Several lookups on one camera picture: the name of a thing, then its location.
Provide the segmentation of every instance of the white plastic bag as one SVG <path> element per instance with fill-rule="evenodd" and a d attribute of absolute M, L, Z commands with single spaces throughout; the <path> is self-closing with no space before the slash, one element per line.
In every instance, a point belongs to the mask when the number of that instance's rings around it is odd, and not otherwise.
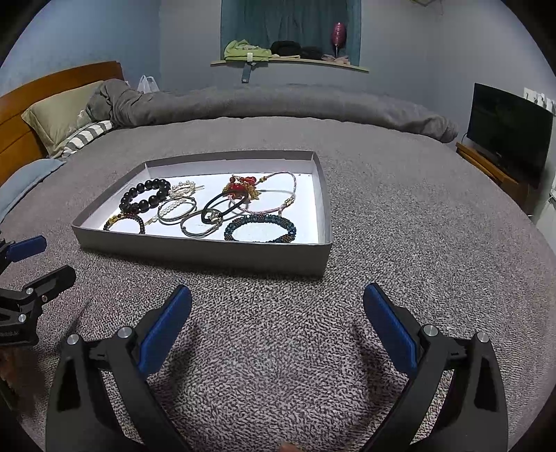
<path fill-rule="evenodd" d="M 139 86 L 137 87 L 137 91 L 157 92 L 160 90 L 158 89 L 158 85 L 156 84 L 154 77 L 147 77 L 146 75 L 143 75 L 139 80 Z"/>

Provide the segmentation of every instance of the gray bedspread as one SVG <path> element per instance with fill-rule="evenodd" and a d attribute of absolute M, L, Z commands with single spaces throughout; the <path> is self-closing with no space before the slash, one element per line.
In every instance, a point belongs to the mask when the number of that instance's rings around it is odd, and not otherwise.
<path fill-rule="evenodd" d="M 70 222 L 136 165 L 239 149 L 317 152 L 334 235 L 322 279 L 163 267 L 80 249 Z M 48 240 L 44 254 L 9 267 L 3 287 L 21 288 L 63 264 L 77 272 L 75 286 L 45 305 L 41 341 L 21 364 L 23 423 L 39 441 L 58 344 L 73 331 L 92 340 L 135 325 L 179 283 L 191 288 L 191 317 L 149 383 L 195 451 L 275 452 L 281 440 L 309 452 L 357 451 L 406 383 L 365 318 L 361 297 L 371 281 L 421 323 L 456 337 L 490 335 L 510 443 L 556 378 L 556 257 L 487 176 L 425 136 L 288 117 L 119 129 L 30 191 L 2 231 Z M 106 381 L 124 431 L 136 438 Z M 448 381 L 419 435 L 432 427 Z"/>
<path fill-rule="evenodd" d="M 117 79 L 93 94 L 87 112 L 116 127 L 171 124 L 217 117 L 290 116 L 357 122 L 430 136 L 449 143 L 458 134 L 447 118 L 421 105 L 388 96 L 346 92 L 305 85 L 215 87 L 183 96 L 164 92 L 141 94 Z"/>

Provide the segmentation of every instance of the brown beaded bracelet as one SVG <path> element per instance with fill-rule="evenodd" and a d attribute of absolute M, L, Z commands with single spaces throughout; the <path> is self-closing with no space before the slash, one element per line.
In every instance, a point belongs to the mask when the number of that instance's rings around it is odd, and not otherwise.
<path fill-rule="evenodd" d="M 113 217 L 108 218 L 108 221 L 104 225 L 103 230 L 110 230 L 110 228 L 112 226 L 114 226 L 115 223 L 119 222 L 120 220 L 125 220 L 125 219 L 135 220 L 136 222 L 138 222 L 139 223 L 139 233 L 140 234 L 145 233 L 145 223 L 143 222 L 142 218 L 139 217 L 138 215 L 133 215 L 132 213 L 118 213 L 117 215 L 114 215 Z"/>

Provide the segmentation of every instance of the silver bolt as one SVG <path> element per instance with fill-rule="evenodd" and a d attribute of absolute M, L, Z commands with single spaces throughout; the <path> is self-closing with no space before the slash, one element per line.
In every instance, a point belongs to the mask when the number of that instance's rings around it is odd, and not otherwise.
<path fill-rule="evenodd" d="M 67 340 L 69 345 L 75 345 L 79 342 L 79 335 L 70 335 Z"/>
<path fill-rule="evenodd" d="M 482 331 L 479 331 L 477 333 L 477 339 L 482 343 L 487 343 L 490 340 L 490 338 L 488 337 L 488 334 L 486 334 Z"/>
<path fill-rule="evenodd" d="M 132 332 L 133 332 L 133 330 L 131 328 L 129 328 L 128 326 L 121 327 L 118 330 L 118 337 L 121 337 L 122 339 L 125 339 L 126 337 L 130 337 Z"/>
<path fill-rule="evenodd" d="M 430 337 L 434 337 L 438 334 L 438 328 L 436 328 L 434 325 L 425 325 L 423 327 L 423 332 Z"/>

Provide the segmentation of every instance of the pink balloon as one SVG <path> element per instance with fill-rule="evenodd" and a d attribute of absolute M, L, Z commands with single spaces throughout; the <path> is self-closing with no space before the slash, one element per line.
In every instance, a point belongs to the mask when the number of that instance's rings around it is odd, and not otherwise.
<path fill-rule="evenodd" d="M 331 39 L 332 44 L 334 44 L 336 48 L 340 48 L 346 44 L 346 26 L 343 23 L 338 22 L 334 24 Z"/>

